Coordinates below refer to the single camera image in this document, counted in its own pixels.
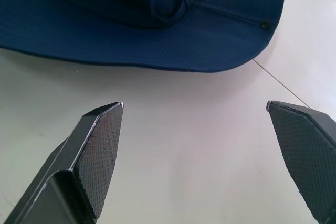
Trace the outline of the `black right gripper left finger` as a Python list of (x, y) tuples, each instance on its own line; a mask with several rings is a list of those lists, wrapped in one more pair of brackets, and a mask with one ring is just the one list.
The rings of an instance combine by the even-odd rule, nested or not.
[(117, 159), (124, 104), (84, 114), (44, 162), (4, 224), (96, 224)]

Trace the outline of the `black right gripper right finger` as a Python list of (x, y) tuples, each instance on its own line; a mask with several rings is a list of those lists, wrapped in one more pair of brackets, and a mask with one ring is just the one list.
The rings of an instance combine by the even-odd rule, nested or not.
[(336, 224), (336, 121), (304, 106), (268, 101), (286, 168), (318, 224)]

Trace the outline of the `navy blue bucket hat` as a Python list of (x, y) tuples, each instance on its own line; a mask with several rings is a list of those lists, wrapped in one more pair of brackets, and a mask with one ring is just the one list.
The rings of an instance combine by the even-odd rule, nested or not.
[(258, 56), (284, 0), (0, 0), (0, 48), (91, 65), (220, 72)]

